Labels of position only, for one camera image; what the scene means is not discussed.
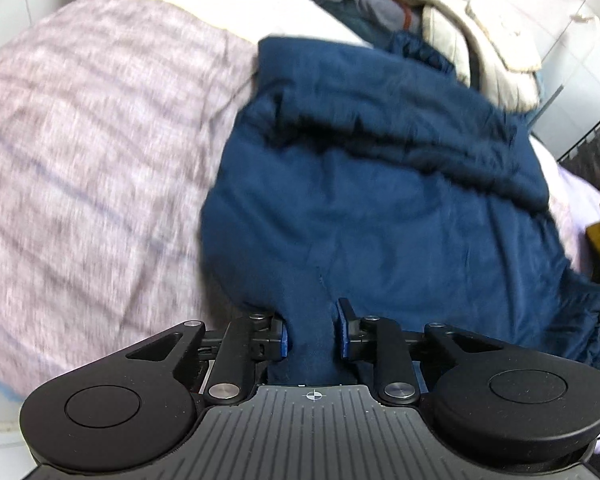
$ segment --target circular cap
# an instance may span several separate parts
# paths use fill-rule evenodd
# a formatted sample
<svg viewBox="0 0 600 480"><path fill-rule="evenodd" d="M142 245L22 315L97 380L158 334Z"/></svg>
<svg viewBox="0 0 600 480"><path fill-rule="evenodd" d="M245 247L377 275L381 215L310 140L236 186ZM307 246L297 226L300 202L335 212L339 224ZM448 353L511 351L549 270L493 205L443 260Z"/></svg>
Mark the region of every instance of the circular cap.
<svg viewBox="0 0 600 480"><path fill-rule="evenodd" d="M508 347L465 353L432 391L434 418L452 447L485 460L550 462L600 433L600 372Z"/></svg>
<svg viewBox="0 0 600 480"><path fill-rule="evenodd" d="M172 372L115 355L43 384L20 410L22 434L39 462L89 473L155 460L195 420L191 394Z"/></svg>
<svg viewBox="0 0 600 480"><path fill-rule="evenodd" d="M111 428L128 421L140 409L140 397L122 386L94 386L74 394L64 408L85 428Z"/></svg>
<svg viewBox="0 0 600 480"><path fill-rule="evenodd" d="M405 400L413 397L416 389L409 383L390 383L384 387L384 392L392 399Z"/></svg>
<svg viewBox="0 0 600 480"><path fill-rule="evenodd" d="M497 396L522 404L551 402L567 391L562 378L542 370L508 370L493 376L489 386Z"/></svg>
<svg viewBox="0 0 600 480"><path fill-rule="evenodd" d="M209 395L216 399L233 399L240 393L240 388L231 383L218 383L209 388Z"/></svg>

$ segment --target crosshair marking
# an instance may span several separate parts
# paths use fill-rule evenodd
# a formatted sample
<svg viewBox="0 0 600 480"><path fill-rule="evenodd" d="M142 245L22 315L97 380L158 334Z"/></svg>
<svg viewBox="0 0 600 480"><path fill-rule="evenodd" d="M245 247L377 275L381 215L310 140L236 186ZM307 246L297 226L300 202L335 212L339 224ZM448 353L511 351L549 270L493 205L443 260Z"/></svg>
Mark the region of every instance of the crosshair marking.
<svg viewBox="0 0 600 480"><path fill-rule="evenodd" d="M315 402L316 400L320 400L321 398L323 398L324 395L321 394L320 392L316 392L315 390L313 390L312 392L309 392L308 394L306 394L305 397L307 399L312 400L313 402Z"/></svg>

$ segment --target lavender blanket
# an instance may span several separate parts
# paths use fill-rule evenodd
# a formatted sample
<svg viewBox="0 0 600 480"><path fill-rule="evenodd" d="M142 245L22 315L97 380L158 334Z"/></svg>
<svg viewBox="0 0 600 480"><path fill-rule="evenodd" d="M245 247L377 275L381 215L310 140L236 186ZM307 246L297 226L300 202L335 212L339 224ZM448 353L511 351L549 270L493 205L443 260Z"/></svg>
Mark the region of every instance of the lavender blanket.
<svg viewBox="0 0 600 480"><path fill-rule="evenodd" d="M230 319L198 216L255 69L254 44L149 0L79 0L0 51L0 381Z"/></svg>

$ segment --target navy blue jacket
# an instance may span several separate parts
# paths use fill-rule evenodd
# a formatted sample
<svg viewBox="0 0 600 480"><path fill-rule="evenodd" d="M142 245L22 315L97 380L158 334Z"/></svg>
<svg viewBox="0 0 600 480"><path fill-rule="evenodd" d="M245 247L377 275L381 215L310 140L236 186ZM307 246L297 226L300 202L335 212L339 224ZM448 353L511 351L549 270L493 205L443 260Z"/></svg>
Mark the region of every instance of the navy blue jacket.
<svg viewBox="0 0 600 480"><path fill-rule="evenodd" d="M391 53L259 47L257 95L224 149L202 245L235 303L286 320L290 355L272 382L352 380L340 297L405 330L441 321L600 368L600 286L569 267L519 118L408 34Z"/></svg>

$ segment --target metal pivot screw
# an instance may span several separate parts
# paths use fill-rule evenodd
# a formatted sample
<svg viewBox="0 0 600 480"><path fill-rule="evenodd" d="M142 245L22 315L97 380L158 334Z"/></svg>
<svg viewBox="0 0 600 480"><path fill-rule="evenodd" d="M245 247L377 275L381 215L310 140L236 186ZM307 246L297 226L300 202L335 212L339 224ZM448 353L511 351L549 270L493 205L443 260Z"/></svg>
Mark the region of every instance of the metal pivot screw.
<svg viewBox="0 0 600 480"><path fill-rule="evenodd" d="M392 399L406 400L416 394L416 389L408 383L390 383L384 387L384 392Z"/></svg>
<svg viewBox="0 0 600 480"><path fill-rule="evenodd" d="M231 383L218 383L209 388L209 395L216 399L233 399L240 393L240 388Z"/></svg>

